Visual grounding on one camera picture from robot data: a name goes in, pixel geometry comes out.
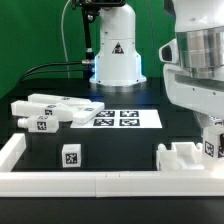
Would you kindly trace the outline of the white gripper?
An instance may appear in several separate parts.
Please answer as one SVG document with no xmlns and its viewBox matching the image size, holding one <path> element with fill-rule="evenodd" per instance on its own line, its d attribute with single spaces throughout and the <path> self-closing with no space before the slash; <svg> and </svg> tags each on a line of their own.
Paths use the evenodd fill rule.
<svg viewBox="0 0 224 224">
<path fill-rule="evenodd" d="M 166 93 L 173 104 L 200 112 L 196 120 L 201 128 L 223 125 L 224 81 L 192 78 L 174 64 L 165 64 L 163 73 Z"/>
</svg>

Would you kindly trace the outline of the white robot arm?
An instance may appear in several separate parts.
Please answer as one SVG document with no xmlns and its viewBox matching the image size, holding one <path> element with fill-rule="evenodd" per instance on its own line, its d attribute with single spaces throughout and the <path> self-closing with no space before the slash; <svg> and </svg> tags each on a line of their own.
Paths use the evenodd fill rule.
<svg viewBox="0 0 224 224">
<path fill-rule="evenodd" d="M 224 0 L 162 0 L 152 29 L 172 104 L 224 120 Z M 100 50 L 93 86 L 130 88 L 146 82 L 135 47 L 135 12 L 125 4 L 100 11 Z"/>
</svg>

